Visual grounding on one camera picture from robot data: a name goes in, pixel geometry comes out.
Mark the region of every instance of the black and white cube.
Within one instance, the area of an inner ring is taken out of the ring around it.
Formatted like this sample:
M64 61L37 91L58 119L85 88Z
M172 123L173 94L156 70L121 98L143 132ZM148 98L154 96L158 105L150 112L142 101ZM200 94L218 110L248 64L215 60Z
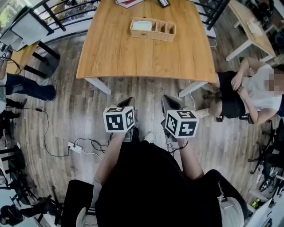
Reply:
M106 108L103 120L107 133L127 132L134 125L134 109L132 106Z
M166 116L166 129L176 139L195 137L199 119L191 110L168 110Z

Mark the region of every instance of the black railing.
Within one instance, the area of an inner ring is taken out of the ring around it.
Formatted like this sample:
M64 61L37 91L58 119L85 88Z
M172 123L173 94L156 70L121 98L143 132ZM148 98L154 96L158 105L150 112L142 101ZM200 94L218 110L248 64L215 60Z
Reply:
M53 24L58 25L58 27L56 27L56 28L53 29L54 31L57 30L57 29L59 29L59 28L61 28L62 31L66 31L66 28L65 28L65 27L68 26L68 25L71 25L71 24L75 24L75 23L79 23L79 22L82 22L82 21L85 21L85 20L90 20L90 19L92 19L92 17L90 17L90 18L83 18L82 20L76 20L76 21L73 21L73 22L70 21L70 23L67 23L67 24L65 24L65 25L62 24L62 21L66 20L66 19L69 19L69 18L74 17L74 16L81 15L81 14L83 14L83 13L88 13L88 12L91 12L91 11L96 11L97 8L94 7L94 8L92 8L92 9L82 10L82 11L80 11L80 12L74 13L74 14L72 14L72 15L67 15L66 17L63 17L63 18L60 18L60 19L58 19L56 15L58 15L58 14L60 14L60 13L62 13L62 12L65 12L65 11L68 11L68 10L71 10L71 9L74 9L74 8L76 8L76 7L84 6L84 5L86 5L86 4L91 4L91 3L95 3L95 2L100 2L100 0L90 0L90 1L88 1L88 2L83 2L83 3L78 4L75 0L63 0L63 1L59 2L59 3L56 3L55 5L52 5L51 7L49 7L49 6L47 5L47 2L48 2L48 1L49 1L49 0L42 0L42 1L39 2L37 5L35 5L32 9L35 10L35 9L39 8L40 6L43 6L44 10L43 10L41 13L39 13L38 16L40 16L40 15L42 15L43 13L46 13L46 12L47 12L47 13L49 14L49 16L48 16L47 18L44 18L43 20L45 20L45 21L47 22L48 19L52 18L52 19L53 19L53 22L49 23L48 26L51 26L51 25L53 25ZM59 11L59 12L56 12L56 13L54 13L54 12L52 11L52 9L53 9L55 6L58 6L58 5L61 5L61 4L66 4L66 3L68 3L68 2L71 3L71 6L70 6L70 7L66 8L66 9L63 9L63 10L61 10L61 11Z
M226 6L229 4L230 0L212 0L216 4L211 4L210 1L199 3L192 1L196 5L204 7L205 13L199 12L200 15L206 16L207 20L203 21L207 24L207 30L211 30L216 21L219 19L221 13L225 10Z

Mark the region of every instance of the power strip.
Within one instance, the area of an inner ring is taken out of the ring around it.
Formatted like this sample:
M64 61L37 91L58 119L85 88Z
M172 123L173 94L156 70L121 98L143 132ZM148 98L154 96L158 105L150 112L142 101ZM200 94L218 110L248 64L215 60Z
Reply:
M83 150L83 148L82 147L80 147L80 146L78 146L78 145L76 145L76 144L73 144L73 143L71 143L71 142L69 142L68 143L68 147L69 147L69 149L71 149L71 150L73 150L73 151L75 151L75 152L77 152L77 153L81 153L82 152L82 150Z

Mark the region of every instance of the black cable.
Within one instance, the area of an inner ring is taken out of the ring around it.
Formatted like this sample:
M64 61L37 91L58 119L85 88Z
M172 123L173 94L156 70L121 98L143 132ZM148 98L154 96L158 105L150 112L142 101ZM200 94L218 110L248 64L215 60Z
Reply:
M91 141L91 144L92 144L92 147L93 147L95 150L101 151L101 152L103 152L104 154L106 153L106 150L104 150L102 147L107 147L107 145L101 145L101 144L100 144L99 142L97 142L96 140L93 140L93 139L90 139L90 138L78 138L78 139L75 140L74 144L76 144L76 142L77 142L78 140L90 140L90 141ZM97 145L99 145L99 149L95 147L95 145L93 144L93 142L96 143Z
M70 154L69 149L68 149L68 154L67 154L67 155L58 155L58 156L51 154L51 153L49 152L49 150L47 149L46 142L45 142L45 137L46 137L47 131L48 131L48 129L49 129L49 120L48 120L48 114L47 114L47 112L45 112L44 110L42 110L42 109L40 109L40 108L23 108L23 109L36 110L36 111L38 111L38 112L44 112L44 113L46 114L48 126L47 126L46 132L45 132L45 134L44 134L44 136L43 136L43 144L44 144L44 148L45 148L45 150L47 151L47 153L48 153L50 156L57 157L57 158L69 156L69 154Z
M176 149L175 149L175 150L173 150L173 151L170 151L170 154L174 153L174 152L175 152L175 151L177 151L177 150L184 149L187 145L188 145L188 140L186 141L186 144L185 144L184 146L179 147L179 148L176 148Z
M186 144L184 146L174 149L172 143L168 143L167 142L167 138L166 138L166 145L167 145L168 152L170 154L172 154L172 153L174 153L177 150L184 149L188 145L188 140L187 140L187 142L186 142Z

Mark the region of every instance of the book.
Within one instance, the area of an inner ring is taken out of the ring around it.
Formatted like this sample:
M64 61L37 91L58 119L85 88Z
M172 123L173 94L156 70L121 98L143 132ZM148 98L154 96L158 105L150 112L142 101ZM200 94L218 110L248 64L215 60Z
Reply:
M129 0L116 0L117 3L128 2Z
M118 0L116 0L115 3L117 5L120 5L120 6L122 6L122 7L127 9L127 8L129 8L129 7L133 6L133 5L136 5L136 4L138 4L138 3L142 2L142 1L144 1L144 0L129 0L129 1L126 1L126 2L119 3Z

